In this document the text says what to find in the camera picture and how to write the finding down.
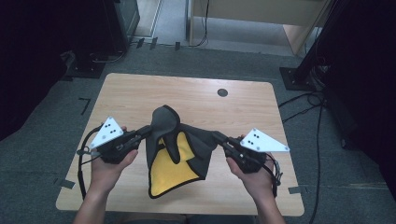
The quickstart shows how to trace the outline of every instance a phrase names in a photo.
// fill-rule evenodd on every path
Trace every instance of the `gray carpet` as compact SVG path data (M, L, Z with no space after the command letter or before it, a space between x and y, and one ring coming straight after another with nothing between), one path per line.
M95 99L108 73L206 77L271 82L282 103L299 95L286 91L279 66L297 67L301 59L258 53L157 46L132 46L100 79L59 81L25 125L0 142L0 223L71 223L75 212L55 207L60 187L87 124ZM90 98L86 104L78 98ZM307 107L306 98L281 107L287 118ZM289 223L308 223L315 205L317 183L316 134L319 109L285 123L291 156L302 189L305 213L286 217ZM396 203L378 171L364 153L341 148L330 111L322 112L319 134L321 182L315 223L396 223ZM108 213L111 223L117 213Z

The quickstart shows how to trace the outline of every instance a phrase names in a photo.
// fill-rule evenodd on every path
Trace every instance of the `floor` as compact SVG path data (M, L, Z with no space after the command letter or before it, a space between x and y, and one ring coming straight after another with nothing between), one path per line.
M137 27L135 41L144 37L145 42L151 43L152 38L157 37L157 44L175 45L176 42L180 42L184 47L190 44L187 39L186 0L140 0L138 5L143 20L141 19ZM206 23L207 39L199 48L303 58L315 41L317 29L308 38L300 52L294 55L281 24L209 18ZM146 33L152 33L152 35L143 35L140 32L142 30L150 30ZM195 17L193 45L199 44L204 34L204 19Z

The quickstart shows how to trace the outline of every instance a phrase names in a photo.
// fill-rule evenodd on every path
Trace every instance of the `round hole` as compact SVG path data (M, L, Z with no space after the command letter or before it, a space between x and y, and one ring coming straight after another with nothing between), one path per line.
M226 97L228 95L228 92L225 89L219 89L218 90L218 95L221 96L221 97Z

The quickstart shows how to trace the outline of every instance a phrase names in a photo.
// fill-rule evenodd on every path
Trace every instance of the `wooden table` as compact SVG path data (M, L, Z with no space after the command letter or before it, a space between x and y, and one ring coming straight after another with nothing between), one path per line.
M220 97L219 89L225 89L228 95ZM180 115L181 122L197 128L216 130L234 137L258 128L287 144L270 83L125 74L106 77L80 143L108 116L114 117L119 125L136 130L150 124L152 111L162 105L170 105ZM301 194L289 193L289 188L298 186L290 154L282 152L274 153L274 156L283 172L276 198L278 207L283 216L300 216L304 213ZM78 156L73 159L66 177L76 185L73 189L61 189L56 202L58 209L79 209L82 200L77 171ZM88 187L91 166L84 165L83 172ZM142 141L137 158L124 170L111 191L107 211L257 214L256 206L242 182L230 172L222 147L213 151L206 180L174 189L155 200L150 199L148 191L146 142Z

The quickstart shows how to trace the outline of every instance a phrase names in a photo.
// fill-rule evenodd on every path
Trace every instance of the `yellow cloth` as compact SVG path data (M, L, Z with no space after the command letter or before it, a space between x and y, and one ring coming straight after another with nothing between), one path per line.
M165 192L189 183L192 180L202 179L188 165L187 161L194 158L186 134L177 135L177 146L180 154L180 162L174 164L169 156L166 146L158 151L150 170L150 196L160 197Z

